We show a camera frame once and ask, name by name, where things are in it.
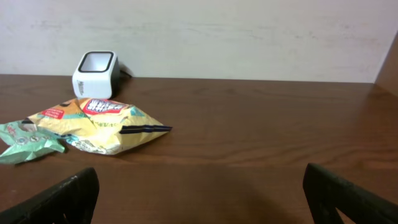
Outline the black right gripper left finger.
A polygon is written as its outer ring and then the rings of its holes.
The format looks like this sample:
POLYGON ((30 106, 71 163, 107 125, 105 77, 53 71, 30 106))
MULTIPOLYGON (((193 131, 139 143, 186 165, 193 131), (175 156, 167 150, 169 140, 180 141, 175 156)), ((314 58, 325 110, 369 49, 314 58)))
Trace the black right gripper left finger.
POLYGON ((87 223, 93 218, 100 184, 89 167, 1 212, 1 223, 87 223))

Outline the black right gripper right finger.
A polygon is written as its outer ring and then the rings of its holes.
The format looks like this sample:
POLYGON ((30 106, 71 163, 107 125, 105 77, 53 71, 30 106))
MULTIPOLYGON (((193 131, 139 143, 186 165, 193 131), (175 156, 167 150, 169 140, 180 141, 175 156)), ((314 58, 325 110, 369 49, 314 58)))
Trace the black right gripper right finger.
POLYGON ((397 205, 309 163, 303 190, 315 223, 343 223, 338 212, 355 223, 397 223, 397 205))

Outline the teal wet wipes pack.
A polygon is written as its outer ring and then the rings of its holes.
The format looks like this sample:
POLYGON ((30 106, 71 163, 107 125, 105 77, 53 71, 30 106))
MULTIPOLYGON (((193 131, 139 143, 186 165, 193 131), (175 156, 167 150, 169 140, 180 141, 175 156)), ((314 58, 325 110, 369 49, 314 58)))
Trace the teal wet wipes pack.
POLYGON ((53 152, 65 152, 52 133, 22 120, 1 124, 1 139, 9 146, 1 153, 1 164, 15 165, 53 152))

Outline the yellow snack bag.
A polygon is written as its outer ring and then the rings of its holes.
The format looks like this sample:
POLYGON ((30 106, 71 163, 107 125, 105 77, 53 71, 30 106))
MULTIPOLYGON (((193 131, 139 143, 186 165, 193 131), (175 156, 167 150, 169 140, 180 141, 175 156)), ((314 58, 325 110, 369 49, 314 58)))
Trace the yellow snack bag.
POLYGON ((26 117, 29 129, 43 129, 75 148, 116 155, 172 130, 138 107, 96 98, 72 99, 26 117))

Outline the white barcode scanner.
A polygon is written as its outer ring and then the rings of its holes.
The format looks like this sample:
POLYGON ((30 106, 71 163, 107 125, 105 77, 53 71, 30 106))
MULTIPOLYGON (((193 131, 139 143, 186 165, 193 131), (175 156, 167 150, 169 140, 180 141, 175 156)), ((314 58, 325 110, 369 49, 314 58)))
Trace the white barcode scanner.
POLYGON ((77 98, 112 98, 120 89, 118 56, 113 51, 85 53, 72 75, 72 85, 77 98))

